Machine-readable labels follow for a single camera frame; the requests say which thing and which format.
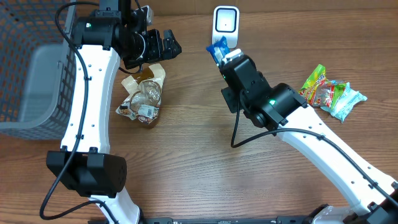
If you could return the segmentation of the blue cookie pack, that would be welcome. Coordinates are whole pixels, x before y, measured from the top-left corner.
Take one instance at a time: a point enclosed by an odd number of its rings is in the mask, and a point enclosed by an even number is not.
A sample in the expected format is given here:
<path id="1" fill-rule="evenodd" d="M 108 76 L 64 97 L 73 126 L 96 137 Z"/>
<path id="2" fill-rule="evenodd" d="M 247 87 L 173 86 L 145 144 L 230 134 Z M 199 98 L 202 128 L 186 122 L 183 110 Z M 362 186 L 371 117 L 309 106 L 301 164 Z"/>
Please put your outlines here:
<path id="1" fill-rule="evenodd" d="M 222 36 L 222 38 L 220 40 L 217 40 L 214 44 L 207 46 L 206 50 L 211 54 L 213 60 L 218 67 L 222 64 L 222 61 L 226 57 L 226 55 L 230 53 L 230 49 L 228 47 L 227 39 L 225 36 Z"/>

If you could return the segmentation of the pale green wipes packet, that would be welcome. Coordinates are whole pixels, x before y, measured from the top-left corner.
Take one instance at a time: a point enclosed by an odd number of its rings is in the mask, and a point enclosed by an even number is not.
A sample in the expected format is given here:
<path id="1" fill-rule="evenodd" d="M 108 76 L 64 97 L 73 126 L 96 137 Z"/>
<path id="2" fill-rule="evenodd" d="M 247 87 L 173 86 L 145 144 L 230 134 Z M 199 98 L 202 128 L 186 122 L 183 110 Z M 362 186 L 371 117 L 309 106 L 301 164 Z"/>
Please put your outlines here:
<path id="1" fill-rule="evenodd" d="M 361 101 L 366 101 L 367 99 L 367 96 L 364 96 L 359 91 L 353 90 L 350 82 L 347 82 L 343 94 L 339 97 L 333 109 L 330 109 L 327 106 L 321 106 L 320 108 L 329 112 L 333 117 L 343 123 L 354 106 Z"/>

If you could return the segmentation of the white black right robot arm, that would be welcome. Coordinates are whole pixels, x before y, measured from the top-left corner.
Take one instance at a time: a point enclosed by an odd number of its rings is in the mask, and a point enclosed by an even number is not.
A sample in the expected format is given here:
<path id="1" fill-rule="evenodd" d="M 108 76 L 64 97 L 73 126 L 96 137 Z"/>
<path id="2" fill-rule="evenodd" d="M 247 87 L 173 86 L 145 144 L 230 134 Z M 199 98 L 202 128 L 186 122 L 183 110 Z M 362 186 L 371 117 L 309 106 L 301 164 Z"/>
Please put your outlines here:
<path id="1" fill-rule="evenodd" d="M 372 166 L 339 138 L 315 110 L 285 83 L 270 87 L 244 54 L 217 63 L 228 84 L 224 99 L 234 114 L 244 113 L 265 135 L 301 152 L 348 202 L 322 205 L 304 223 L 397 223 L 397 181 Z"/>

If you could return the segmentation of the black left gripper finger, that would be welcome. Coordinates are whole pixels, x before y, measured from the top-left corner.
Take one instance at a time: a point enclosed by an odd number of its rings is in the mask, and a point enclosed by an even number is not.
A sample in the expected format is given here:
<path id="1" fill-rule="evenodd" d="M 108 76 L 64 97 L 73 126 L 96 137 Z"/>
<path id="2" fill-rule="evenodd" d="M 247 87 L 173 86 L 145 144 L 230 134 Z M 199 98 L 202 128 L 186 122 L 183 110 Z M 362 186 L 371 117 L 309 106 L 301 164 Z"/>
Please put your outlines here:
<path id="1" fill-rule="evenodd" d="M 173 59 L 180 53 L 182 53 L 181 46 L 172 45 L 172 46 L 164 47 L 163 59 L 164 60 Z"/>
<path id="2" fill-rule="evenodd" d="M 177 47 L 178 46 L 178 42 L 173 34 L 173 32 L 168 29 L 168 30 L 164 30 L 164 47 Z"/>

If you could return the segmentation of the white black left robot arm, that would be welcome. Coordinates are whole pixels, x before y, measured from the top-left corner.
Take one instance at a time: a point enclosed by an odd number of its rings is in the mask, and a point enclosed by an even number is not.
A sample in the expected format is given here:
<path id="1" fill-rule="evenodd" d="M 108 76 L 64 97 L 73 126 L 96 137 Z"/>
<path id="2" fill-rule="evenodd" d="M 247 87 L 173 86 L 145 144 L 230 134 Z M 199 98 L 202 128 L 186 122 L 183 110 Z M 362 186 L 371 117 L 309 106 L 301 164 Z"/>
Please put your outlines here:
<path id="1" fill-rule="evenodd" d="M 65 36 L 75 54 L 76 77 L 67 130 L 46 165 L 62 184 L 95 204 L 106 223 L 144 223 L 125 183 L 125 158 L 110 153 L 109 111 L 120 64 L 140 70 L 145 63 L 170 60 L 182 49 L 171 30 L 151 28 L 149 6 L 131 1 L 100 1 L 79 17 Z"/>

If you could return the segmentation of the beige brown cookie bag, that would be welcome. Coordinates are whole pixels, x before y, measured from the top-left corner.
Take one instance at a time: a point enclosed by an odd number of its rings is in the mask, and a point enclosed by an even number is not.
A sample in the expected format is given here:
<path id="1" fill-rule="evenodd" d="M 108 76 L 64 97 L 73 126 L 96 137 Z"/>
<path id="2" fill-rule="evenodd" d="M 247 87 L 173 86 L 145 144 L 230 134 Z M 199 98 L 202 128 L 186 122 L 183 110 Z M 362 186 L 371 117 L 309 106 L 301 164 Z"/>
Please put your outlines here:
<path id="1" fill-rule="evenodd" d="M 129 96 L 117 107 L 116 113 L 150 125 L 159 116 L 165 77 L 166 72 L 159 63 L 126 77 L 121 84 Z"/>

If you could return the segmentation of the green yellow candy bag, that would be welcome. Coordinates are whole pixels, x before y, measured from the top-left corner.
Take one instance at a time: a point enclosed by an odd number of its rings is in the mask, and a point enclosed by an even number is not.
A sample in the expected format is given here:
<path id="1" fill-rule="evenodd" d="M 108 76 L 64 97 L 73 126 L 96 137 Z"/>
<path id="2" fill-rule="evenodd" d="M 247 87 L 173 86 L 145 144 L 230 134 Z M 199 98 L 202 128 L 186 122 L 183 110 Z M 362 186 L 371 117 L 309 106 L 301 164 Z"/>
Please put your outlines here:
<path id="1" fill-rule="evenodd" d="M 325 106 L 328 110 L 332 110 L 338 99 L 343 95 L 347 84 L 342 80 L 327 79 L 326 68 L 318 64 L 298 93 L 310 105 L 314 107 Z"/>

